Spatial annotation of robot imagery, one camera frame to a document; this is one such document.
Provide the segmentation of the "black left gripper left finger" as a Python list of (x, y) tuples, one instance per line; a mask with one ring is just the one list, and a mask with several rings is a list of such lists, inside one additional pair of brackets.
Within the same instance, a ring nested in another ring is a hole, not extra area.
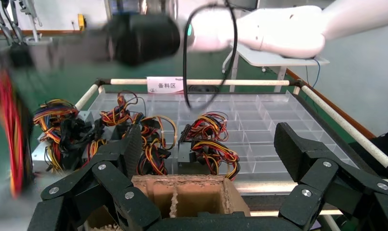
[(141, 151), (140, 127), (132, 125), (124, 138), (101, 146), (84, 167), (46, 187), (40, 229), (75, 231), (102, 206), (125, 231), (146, 231), (160, 221), (159, 209), (130, 179)]

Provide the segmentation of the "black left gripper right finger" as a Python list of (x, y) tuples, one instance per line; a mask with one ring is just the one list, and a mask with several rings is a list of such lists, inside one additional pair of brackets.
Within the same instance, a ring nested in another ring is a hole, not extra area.
[(358, 221), (360, 231), (388, 231), (388, 182), (341, 161), (323, 143), (278, 123), (275, 150), (297, 186), (279, 217), (300, 230), (311, 228), (325, 204)]

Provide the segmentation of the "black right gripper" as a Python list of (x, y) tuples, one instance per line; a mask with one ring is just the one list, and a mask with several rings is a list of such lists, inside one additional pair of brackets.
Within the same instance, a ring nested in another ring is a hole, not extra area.
[(164, 14), (120, 14), (106, 24), (112, 60), (127, 66), (169, 57), (180, 48), (177, 22)]

